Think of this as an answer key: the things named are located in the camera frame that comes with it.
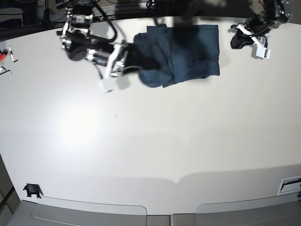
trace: black cable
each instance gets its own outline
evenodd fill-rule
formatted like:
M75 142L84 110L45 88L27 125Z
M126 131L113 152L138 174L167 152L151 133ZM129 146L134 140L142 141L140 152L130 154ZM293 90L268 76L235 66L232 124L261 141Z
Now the black cable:
M265 30L267 30L272 24L273 24L273 22L270 22L270 23L269 23L265 28L263 28L260 32L257 32L257 33L255 33L255 34L250 34L250 35L243 34L242 36L243 36L243 37L249 37L249 38L254 37L254 36L257 36L257 35L263 33Z
M7 195L4 197L4 199L0 203L0 211L1 211L2 207L6 204L7 200L9 199L9 197L11 196L11 194L14 192L14 190L15 190L15 188L12 187L10 189L10 191L7 193Z
M44 17L43 17L43 22L45 23L45 26L48 28L48 29L53 29L53 25L51 24L51 20L50 20L50 9L46 8L44 10Z
M147 12L149 12L149 10L152 9L151 6L150 6L151 3L152 3L152 0L148 0L148 1L146 2Z
M16 16L16 15L23 15L23 13L17 13L17 14L4 13L4 14L0 14L0 16L4 16L4 15Z
M268 47L268 38L266 36L263 36L265 38L264 47Z
M104 42L106 42L106 43L114 42L117 39L117 30L116 30L116 28L114 27L114 25L112 24L111 20L106 15L106 13L102 10L102 8L100 8L100 6L96 2L94 2L94 1L93 1L93 5L103 15L104 20L106 22L108 22L108 24L110 25L110 27L113 29L114 36L111 39L102 38L102 37L99 37L99 36L96 36L96 35L89 35L89 37L92 38L92 39L99 40L102 43L104 43Z

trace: cable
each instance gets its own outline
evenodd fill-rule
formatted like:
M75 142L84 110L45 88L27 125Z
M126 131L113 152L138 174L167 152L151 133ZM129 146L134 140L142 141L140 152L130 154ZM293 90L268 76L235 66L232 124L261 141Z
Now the cable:
M111 39L106 39L106 38L102 38L96 35L89 35L90 38L92 39L96 39L101 41L102 43L110 43L110 42L114 42L117 39L117 30L114 27L114 25L112 24L111 20L108 18L108 16L106 15L106 13L102 10L102 8L100 8L100 6L93 1L93 5L97 8L97 10L103 15L103 18L106 22L108 22L108 24L110 25L110 27L112 28L112 30L114 31L114 36Z
M270 22L265 28L263 28L260 32L257 32L255 34L250 34L250 35L247 35L247 34L243 34L242 37L254 37L254 36L257 36L259 34L261 34L262 32L264 32L265 30L267 30L271 25L273 24L273 22Z
M148 0L147 2L146 2L146 8L147 8L147 11L149 11L150 9L152 9L151 8L151 4L152 3L155 3L155 2L153 2L153 0Z
M54 27L51 24L49 12L50 12L50 9L48 9L48 8L46 8L44 10L43 22L45 22L45 25L48 29L53 29Z
M83 45L75 48L69 55L69 58L72 60L78 52L87 51L87 49L99 50L101 47L98 45Z
M16 15L23 15L23 13L17 13L17 14L4 13L4 14L0 14L0 16L3 16L3 15L16 16Z

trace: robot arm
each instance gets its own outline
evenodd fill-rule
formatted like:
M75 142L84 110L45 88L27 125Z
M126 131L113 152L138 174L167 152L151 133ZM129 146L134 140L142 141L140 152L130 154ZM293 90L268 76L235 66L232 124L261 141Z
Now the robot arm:
M233 25L231 28L237 29L231 41L233 49L241 49L246 45L256 45L256 55L261 58L270 57L268 49L269 32L278 28L281 24L289 22L292 18L289 0L264 0L265 10L246 23Z
M114 31L111 39L93 34L92 9L96 7ZM95 0L73 0L67 8L67 18L62 31L58 31L62 45L73 61L86 59L94 65L105 67L105 73L100 75L100 86L104 92L110 92L115 87L116 78L126 73L128 69L158 69L159 63L145 57L135 46L122 41L112 44L117 38L117 30L105 12L97 5Z

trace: motor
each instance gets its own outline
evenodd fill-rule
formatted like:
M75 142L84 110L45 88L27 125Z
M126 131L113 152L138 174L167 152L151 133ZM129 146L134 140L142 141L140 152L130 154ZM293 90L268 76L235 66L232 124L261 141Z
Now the motor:
M93 34L93 8L102 14L114 35L111 39ZM133 44L122 41L112 44L117 38L117 30L106 13L94 0L72 0L66 8L66 22L61 31L57 32L70 60L86 59L95 66L105 67L105 73L100 75L100 87L104 92L115 88L116 79L127 72L139 69L158 69L159 63L145 57Z

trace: small black object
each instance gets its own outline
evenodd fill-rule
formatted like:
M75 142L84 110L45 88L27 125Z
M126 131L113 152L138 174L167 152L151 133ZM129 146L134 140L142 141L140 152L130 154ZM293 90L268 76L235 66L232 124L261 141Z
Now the small black object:
M41 199L41 195L43 195L41 188L39 185L33 185L33 184L27 184L23 191L26 190L27 191L27 197L31 197L33 194L37 195L37 198Z

